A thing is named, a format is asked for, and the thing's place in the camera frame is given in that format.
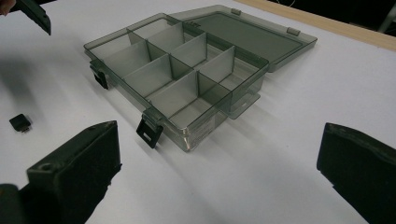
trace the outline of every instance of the white table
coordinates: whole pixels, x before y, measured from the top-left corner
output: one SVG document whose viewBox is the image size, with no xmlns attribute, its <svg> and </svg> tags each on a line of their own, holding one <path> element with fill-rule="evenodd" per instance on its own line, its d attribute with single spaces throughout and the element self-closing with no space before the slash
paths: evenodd
<svg viewBox="0 0 396 224">
<path fill-rule="evenodd" d="M 316 36 L 298 59 L 267 74 L 260 95 L 192 153 L 163 135 L 135 133 L 141 113 L 93 78 L 83 45 L 141 21 L 220 4 Z M 317 170 L 326 122 L 396 147 L 396 52 L 228 0 L 68 0 L 43 5 L 48 36 L 21 12 L 0 18 L 0 183 L 93 124 L 119 124 L 121 171 L 88 223 L 365 223 Z M 15 132 L 8 120 L 33 122 Z"/>
</svg>

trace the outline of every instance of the plastic organizer box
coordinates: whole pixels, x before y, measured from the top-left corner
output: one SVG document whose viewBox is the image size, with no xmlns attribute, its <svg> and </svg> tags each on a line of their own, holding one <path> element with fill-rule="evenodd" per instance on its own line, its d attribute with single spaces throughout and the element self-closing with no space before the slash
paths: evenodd
<svg viewBox="0 0 396 224">
<path fill-rule="evenodd" d="M 263 29 L 268 24 L 274 27 Z M 294 29 L 277 31 L 279 27 L 284 28 L 214 6 L 158 14 L 84 47 L 96 80 L 105 89 L 111 83 L 143 112 L 136 131 L 151 147 L 164 132 L 190 151 L 260 98 L 268 70 L 316 42 Z M 254 44 L 265 38 L 272 43 Z"/>
</svg>

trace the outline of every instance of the table surface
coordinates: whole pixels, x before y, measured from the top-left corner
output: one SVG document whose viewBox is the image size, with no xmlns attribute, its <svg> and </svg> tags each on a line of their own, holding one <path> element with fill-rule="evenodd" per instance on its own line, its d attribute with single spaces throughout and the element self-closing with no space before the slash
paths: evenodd
<svg viewBox="0 0 396 224">
<path fill-rule="evenodd" d="M 316 36 L 315 47 L 267 74 L 261 98 L 192 153 L 136 134 L 141 113 L 94 80 L 83 45 L 154 14 L 211 5 Z M 326 122 L 396 147 L 396 52 L 229 0 L 69 0 L 43 5 L 52 36 L 20 12 L 0 18 L 0 183 L 83 129 L 119 124 L 123 163 L 88 223 L 365 223 L 317 170 Z M 8 120 L 33 122 L 15 132 Z"/>
</svg>

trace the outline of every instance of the open lid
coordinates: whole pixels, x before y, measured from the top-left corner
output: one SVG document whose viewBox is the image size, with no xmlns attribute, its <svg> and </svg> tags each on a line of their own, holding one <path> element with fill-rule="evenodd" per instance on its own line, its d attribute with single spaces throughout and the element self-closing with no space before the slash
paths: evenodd
<svg viewBox="0 0 396 224">
<path fill-rule="evenodd" d="M 314 47 L 317 38 L 224 6 L 203 7 L 171 15 L 262 56 L 274 72 Z"/>
</svg>

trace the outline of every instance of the gray plastic container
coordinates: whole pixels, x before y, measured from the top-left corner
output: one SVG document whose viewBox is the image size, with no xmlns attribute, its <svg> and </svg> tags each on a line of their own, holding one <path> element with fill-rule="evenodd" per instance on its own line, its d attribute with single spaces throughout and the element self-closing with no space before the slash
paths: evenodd
<svg viewBox="0 0 396 224">
<path fill-rule="evenodd" d="M 84 46 L 96 80 L 106 89 L 111 83 L 143 112 L 137 132 L 151 147 L 164 132 L 184 151 L 196 148 L 224 120 L 236 119 L 260 98 L 270 68 L 276 70 L 316 41 L 288 29 L 281 34 L 281 26 L 222 6 L 175 17 L 158 14 Z M 276 29 L 264 29 L 266 23 Z M 232 29 L 244 33 L 231 34 Z M 281 52 L 257 54 L 253 47 L 264 47 L 250 40 L 272 41 L 264 47 Z M 276 41 L 282 46 L 276 48 Z"/>
</svg>

